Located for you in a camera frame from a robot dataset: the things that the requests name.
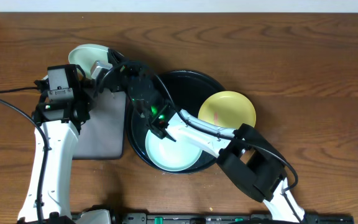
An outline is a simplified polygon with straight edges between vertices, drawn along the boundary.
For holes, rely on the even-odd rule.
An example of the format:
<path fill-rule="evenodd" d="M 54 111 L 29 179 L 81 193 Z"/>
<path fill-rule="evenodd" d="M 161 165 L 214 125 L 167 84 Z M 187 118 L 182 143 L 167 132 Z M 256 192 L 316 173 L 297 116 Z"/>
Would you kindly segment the light blue plate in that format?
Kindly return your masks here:
<path fill-rule="evenodd" d="M 145 137 L 145 150 L 149 159 L 159 168 L 178 172 L 190 168 L 200 158 L 202 150 L 190 143 L 160 139 L 151 131 Z"/>
<path fill-rule="evenodd" d="M 79 45 L 68 54 L 68 61 L 70 64 L 79 65 L 86 73 L 86 77 L 90 78 L 91 68 L 95 61 L 108 61 L 108 49 L 106 46 L 97 44 Z"/>

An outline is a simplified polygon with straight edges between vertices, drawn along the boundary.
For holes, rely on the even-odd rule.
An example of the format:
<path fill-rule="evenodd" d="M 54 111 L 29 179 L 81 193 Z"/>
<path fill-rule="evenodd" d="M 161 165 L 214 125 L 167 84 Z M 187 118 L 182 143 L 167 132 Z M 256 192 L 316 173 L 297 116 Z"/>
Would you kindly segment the yellow plate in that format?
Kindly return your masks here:
<path fill-rule="evenodd" d="M 220 91 L 201 105 L 198 119 L 224 128 L 239 129 L 242 124 L 254 128 L 256 112 L 245 95 L 235 91 Z"/>

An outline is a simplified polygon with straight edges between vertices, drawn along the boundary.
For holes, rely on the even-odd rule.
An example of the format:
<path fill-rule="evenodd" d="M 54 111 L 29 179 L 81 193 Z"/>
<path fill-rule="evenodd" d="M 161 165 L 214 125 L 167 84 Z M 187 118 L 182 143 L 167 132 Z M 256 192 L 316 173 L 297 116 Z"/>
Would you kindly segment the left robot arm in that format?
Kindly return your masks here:
<path fill-rule="evenodd" d="M 70 175 L 81 126 L 90 119 L 93 83 L 79 65 L 48 67 L 47 79 L 37 80 L 41 96 L 35 123 L 35 157 L 29 189 L 18 223 L 69 223 Z"/>

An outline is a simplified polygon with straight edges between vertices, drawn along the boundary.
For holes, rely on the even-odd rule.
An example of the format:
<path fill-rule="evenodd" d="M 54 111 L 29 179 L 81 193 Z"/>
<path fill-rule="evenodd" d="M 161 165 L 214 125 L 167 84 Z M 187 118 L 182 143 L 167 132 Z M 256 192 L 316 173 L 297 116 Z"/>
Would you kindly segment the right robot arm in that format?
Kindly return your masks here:
<path fill-rule="evenodd" d="M 224 128 L 209 124 L 178 107 L 160 77 L 145 63 L 129 60 L 108 49 L 111 68 L 101 80 L 100 90 L 122 90 L 144 126 L 159 139 L 184 142 L 216 158 L 231 182 L 257 202 L 266 204 L 276 223 L 303 223 L 299 207 L 288 184 L 286 170 L 296 174 L 287 160 L 252 126 Z"/>

